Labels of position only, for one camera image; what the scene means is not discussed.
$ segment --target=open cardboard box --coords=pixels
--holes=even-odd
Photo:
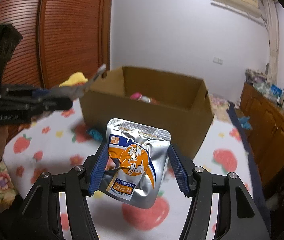
[[[130,99],[133,93],[158,104]],[[193,158],[213,120],[202,79],[148,68],[124,66],[99,77],[80,99],[85,122],[106,134],[112,118],[168,130],[171,142]]]

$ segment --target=bed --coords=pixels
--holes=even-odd
[[[193,161],[215,174],[235,171],[270,229],[261,180],[234,104],[213,96],[210,98],[215,117]],[[64,173],[95,154],[100,143],[88,136],[86,129],[79,100],[76,100],[71,110],[55,112],[32,123],[29,129],[22,130],[7,144],[3,160],[22,198],[43,171]],[[87,201],[100,239],[176,240],[184,226],[191,199],[179,191],[174,173],[168,166],[157,200],[150,209],[132,207],[99,191]],[[206,239],[214,238],[217,208],[218,194],[213,194]],[[64,238],[72,239],[64,193],[60,193],[60,213]]]

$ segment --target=strawberry print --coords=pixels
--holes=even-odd
[[[51,130],[51,129],[50,129],[49,126],[44,127],[44,128],[42,129],[42,134],[47,134],[50,130]]]
[[[136,229],[148,231],[159,226],[167,217],[170,207],[163,197],[157,197],[149,209],[122,204],[124,220]]]
[[[108,171],[108,170],[112,170],[115,168],[115,163],[114,161],[112,160],[111,157],[109,157],[108,161],[107,161],[107,164],[106,164],[106,167],[105,167],[105,170]]]
[[[64,118],[68,118],[69,116],[71,116],[72,114],[75,114],[75,111],[73,108],[71,108],[70,110],[67,111],[63,111],[61,113],[61,116],[64,116]]]
[[[72,130],[72,132],[74,133],[74,136],[72,138],[72,142],[73,143],[75,143],[75,142],[82,143],[82,142],[90,140],[91,136],[86,133],[87,129],[88,128],[85,126],[85,124],[83,124],[83,123],[78,124]]]
[[[66,213],[61,213],[61,226],[63,230],[69,230],[69,218]]]
[[[42,160],[42,157],[43,157],[42,151],[38,151],[33,155],[33,159],[35,159],[36,162]]]
[[[73,155],[70,157],[71,166],[82,165],[84,158],[81,157],[79,154]]]
[[[31,178],[31,184],[34,184],[34,182],[38,179],[38,177],[41,175],[42,172],[48,171],[46,168],[36,168],[33,172],[33,176]]]
[[[240,133],[238,132],[236,128],[233,128],[232,131],[229,132],[229,135],[231,137],[234,137],[238,142],[242,141]]]
[[[23,176],[23,173],[24,173],[24,167],[23,166],[17,167],[17,170],[15,171],[15,175],[21,178]]]
[[[248,183],[247,183],[247,182],[246,182],[246,183],[244,183],[244,186],[246,187],[247,191],[248,191],[248,192],[250,192],[250,190],[251,190],[251,189],[250,189],[250,186],[248,185]]]
[[[235,171],[237,168],[237,159],[231,150],[216,149],[213,152],[213,159],[221,164],[226,172]]]
[[[215,233],[216,230],[216,223],[212,226],[212,231]]]
[[[31,137],[27,138],[26,134],[23,134],[22,137],[19,137],[15,141],[13,145],[13,152],[17,154],[25,151],[29,147],[31,139],[32,139]]]
[[[171,175],[171,177],[175,178],[175,174],[172,167],[167,168],[167,173]]]

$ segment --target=floral blanket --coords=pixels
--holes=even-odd
[[[236,172],[253,196],[247,152],[239,132],[225,115],[228,103],[215,98],[211,101],[216,115],[193,161],[211,173]],[[11,177],[0,163],[4,168],[0,168],[0,202],[4,202],[4,206],[10,205],[16,190],[25,198],[43,171],[64,173],[95,154],[100,143],[87,135],[86,129],[77,100],[71,110],[55,112],[21,131],[7,144],[3,157]],[[124,204],[99,191],[87,201],[102,240],[132,239],[133,236],[139,240],[176,240],[183,229],[191,199],[180,192],[174,173],[168,168],[156,202],[150,209]],[[214,238],[217,208],[218,195],[214,194],[206,239]],[[60,212],[64,238],[72,239],[64,193],[60,193]]]

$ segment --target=metal screw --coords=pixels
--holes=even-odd
[[[50,175],[50,173],[48,173],[47,171],[45,171],[45,172],[43,172],[42,174],[41,174],[41,178],[47,178],[48,176]]]
[[[237,178],[237,174],[235,172],[230,172],[229,173],[229,176],[232,178],[232,179],[236,179]]]
[[[74,167],[74,169],[75,169],[76,171],[82,171],[82,170],[84,169],[84,167],[83,167],[82,165],[76,165],[76,166]]]
[[[197,172],[203,172],[204,171],[204,169],[203,169],[203,167],[201,167],[201,166],[196,166],[195,167],[195,171],[197,171]]]

